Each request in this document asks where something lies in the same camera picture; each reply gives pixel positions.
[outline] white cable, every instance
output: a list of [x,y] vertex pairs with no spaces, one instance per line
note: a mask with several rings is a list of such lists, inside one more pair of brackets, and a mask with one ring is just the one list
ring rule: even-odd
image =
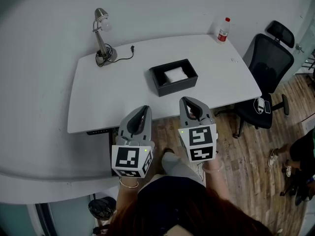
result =
[[263,111],[260,113],[260,112],[258,112],[257,109],[255,108],[255,101],[256,101],[257,99],[259,99],[259,98],[256,98],[256,99],[254,100],[253,107],[254,107],[256,113],[259,114],[259,115],[261,115]]

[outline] black office chair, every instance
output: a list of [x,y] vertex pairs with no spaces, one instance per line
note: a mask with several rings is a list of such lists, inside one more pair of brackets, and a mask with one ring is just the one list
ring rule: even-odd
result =
[[265,101],[269,101],[271,113],[263,111],[261,114],[257,112],[258,100],[252,99],[240,103],[236,103],[234,109],[222,110],[215,113],[219,116],[222,113],[235,113],[240,118],[240,128],[238,134],[233,134],[234,138],[241,136],[244,121],[252,124],[258,129],[270,128],[272,124],[272,112],[283,108],[284,113],[289,115],[289,104],[287,97],[282,95],[282,102],[272,106],[271,93],[273,93],[281,78],[293,65],[294,58],[292,54],[284,48],[280,41],[288,45],[294,46],[294,36],[285,26],[277,21],[273,21],[267,32],[275,36],[273,40],[264,34],[258,34],[254,39],[254,49],[249,70],[255,78]]

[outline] bracelet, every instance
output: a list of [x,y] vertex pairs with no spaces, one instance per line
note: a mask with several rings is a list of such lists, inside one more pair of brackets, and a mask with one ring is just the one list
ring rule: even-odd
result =
[[202,170],[203,170],[205,173],[208,173],[208,174],[216,174],[216,173],[220,172],[222,169],[223,169],[223,164],[222,164],[222,163],[221,163],[220,168],[218,168],[218,169],[216,169],[216,170],[208,170],[208,169],[205,169],[204,163],[202,164]]
[[127,187],[129,189],[134,189],[134,188],[137,188],[139,186],[139,182],[137,181],[137,185],[136,186],[128,186],[128,185],[125,185],[122,183],[122,179],[119,179],[119,183],[124,186],[124,187]]

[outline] plastic bottle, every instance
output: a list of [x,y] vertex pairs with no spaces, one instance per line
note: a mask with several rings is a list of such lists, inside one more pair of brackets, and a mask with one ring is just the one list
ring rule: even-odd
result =
[[220,32],[218,35],[218,43],[220,44],[225,43],[229,31],[230,31],[230,19],[225,18],[225,21],[221,25]]

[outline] shoe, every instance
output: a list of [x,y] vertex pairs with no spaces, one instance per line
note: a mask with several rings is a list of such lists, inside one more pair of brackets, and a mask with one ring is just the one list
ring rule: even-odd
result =
[[274,149],[271,151],[271,153],[270,153],[270,156],[269,156],[269,158],[268,158],[268,166],[269,166],[269,167],[272,167],[273,164],[274,164],[274,163],[277,161],[277,159],[278,159],[278,155],[277,155],[277,153],[276,153],[277,150],[278,150],[277,148],[274,148]]
[[291,176],[291,170],[292,170],[292,167],[291,166],[289,166],[288,164],[287,164],[287,162],[288,162],[288,160],[286,160],[286,162],[285,162],[285,164],[284,164],[284,166],[285,166],[285,173],[286,173],[286,176],[287,177],[290,177]]
[[166,148],[163,150],[163,155],[164,155],[165,153],[167,153],[167,152],[170,152],[170,153],[175,154],[175,153],[174,153],[174,150],[172,150],[171,148],[168,148],[168,147],[166,147]]

